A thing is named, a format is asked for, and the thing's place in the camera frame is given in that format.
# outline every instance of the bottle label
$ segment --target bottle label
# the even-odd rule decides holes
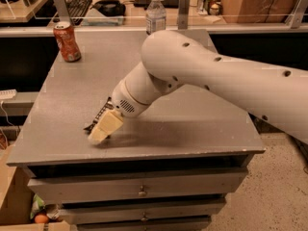
[[[146,33],[148,35],[166,28],[166,19],[162,18],[147,18],[146,19]]]

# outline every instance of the soda can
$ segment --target soda can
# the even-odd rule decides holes
[[[81,58],[81,53],[75,39],[74,28],[69,22],[58,22],[54,27],[54,35],[66,62],[75,62]]]

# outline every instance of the gray tabletop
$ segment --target gray tabletop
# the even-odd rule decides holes
[[[202,30],[184,31],[215,51]],[[247,112],[198,87],[158,99],[100,145],[90,125],[116,84],[140,61],[145,32],[77,32],[82,59],[59,55],[18,137],[8,164],[53,165],[261,153],[264,146]]]

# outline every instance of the headphones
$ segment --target headphones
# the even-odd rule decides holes
[[[97,9],[105,16],[120,16],[125,14],[126,7],[118,0],[101,0],[93,5],[93,8]]]

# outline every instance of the orange ball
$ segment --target orange ball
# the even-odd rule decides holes
[[[49,217],[45,213],[38,213],[35,216],[35,223],[49,223]]]

